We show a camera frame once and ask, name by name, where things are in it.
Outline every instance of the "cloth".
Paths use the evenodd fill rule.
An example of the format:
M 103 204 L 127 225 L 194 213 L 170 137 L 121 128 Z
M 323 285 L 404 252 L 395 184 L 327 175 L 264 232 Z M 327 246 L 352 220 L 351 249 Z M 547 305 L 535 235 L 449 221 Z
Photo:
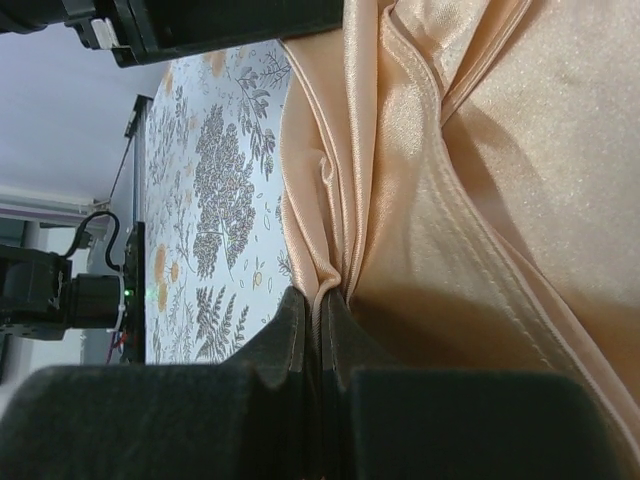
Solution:
M 146 124 L 148 363 L 221 362 L 290 285 L 277 42 L 171 62 Z
M 640 4 L 346 0 L 286 42 L 285 236 L 422 367 L 555 370 L 640 478 Z

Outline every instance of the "tablecloth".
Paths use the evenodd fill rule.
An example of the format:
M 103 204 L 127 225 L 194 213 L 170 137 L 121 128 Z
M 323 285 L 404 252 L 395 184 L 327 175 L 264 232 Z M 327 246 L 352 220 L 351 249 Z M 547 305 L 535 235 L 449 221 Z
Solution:
M 221 362 L 290 284 L 275 42 L 173 61 L 147 119 L 147 363 Z

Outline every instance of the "beige cloth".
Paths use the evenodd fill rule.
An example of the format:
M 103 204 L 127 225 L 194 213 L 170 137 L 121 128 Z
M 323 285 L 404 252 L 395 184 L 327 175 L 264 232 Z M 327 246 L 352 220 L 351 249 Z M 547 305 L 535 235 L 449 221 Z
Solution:
M 286 42 L 295 284 L 412 365 L 557 370 L 640 478 L 640 4 L 347 0 Z

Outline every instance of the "white wall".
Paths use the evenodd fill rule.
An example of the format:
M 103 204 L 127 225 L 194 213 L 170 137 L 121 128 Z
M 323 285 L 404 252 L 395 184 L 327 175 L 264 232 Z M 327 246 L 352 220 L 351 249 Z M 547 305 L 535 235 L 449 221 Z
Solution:
M 0 36 L 0 186 L 106 200 L 137 94 L 164 65 L 120 69 L 75 31 Z
M 63 254 L 69 248 L 75 229 L 40 229 L 30 225 L 26 244 L 32 248 Z M 72 274 L 86 273 L 88 250 L 79 250 L 71 260 Z M 79 365 L 82 360 L 82 330 L 68 330 L 60 342 L 11 338 L 5 370 L 0 384 L 0 415 L 16 388 L 33 372 L 51 365 Z

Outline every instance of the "satin fabric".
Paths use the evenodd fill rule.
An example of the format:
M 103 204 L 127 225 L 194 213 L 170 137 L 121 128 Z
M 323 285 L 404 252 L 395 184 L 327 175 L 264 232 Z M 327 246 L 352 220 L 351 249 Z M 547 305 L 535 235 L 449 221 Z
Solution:
M 410 365 L 562 372 L 640 478 L 635 0 L 347 0 L 286 42 L 294 283 Z

